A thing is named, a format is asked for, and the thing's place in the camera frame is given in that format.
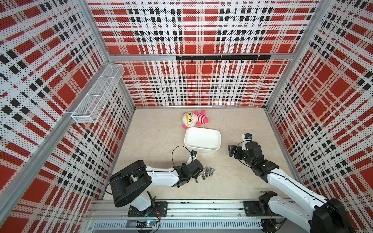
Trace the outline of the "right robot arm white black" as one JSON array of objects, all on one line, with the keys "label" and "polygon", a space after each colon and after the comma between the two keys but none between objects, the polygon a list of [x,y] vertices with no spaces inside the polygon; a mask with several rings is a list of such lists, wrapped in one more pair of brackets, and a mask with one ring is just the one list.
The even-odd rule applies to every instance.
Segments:
[{"label": "right robot arm white black", "polygon": [[281,215],[308,233],[355,232],[340,201],[327,199],[288,176],[277,164],[264,158],[257,142],[245,140],[237,146],[229,145],[228,153],[251,168],[257,177],[292,199],[289,202],[268,191],[258,199],[263,212]]}]

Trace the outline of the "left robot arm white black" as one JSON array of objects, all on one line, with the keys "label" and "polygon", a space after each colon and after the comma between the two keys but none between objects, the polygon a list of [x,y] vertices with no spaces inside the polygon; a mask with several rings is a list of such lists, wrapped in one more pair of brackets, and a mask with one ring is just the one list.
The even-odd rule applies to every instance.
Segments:
[{"label": "left robot arm white black", "polygon": [[149,187],[181,187],[190,179],[198,178],[203,168],[198,160],[169,169],[152,168],[138,160],[110,177],[109,194],[113,197],[115,207],[129,205],[136,215],[150,216],[158,212],[158,208],[155,198],[148,191]]}]

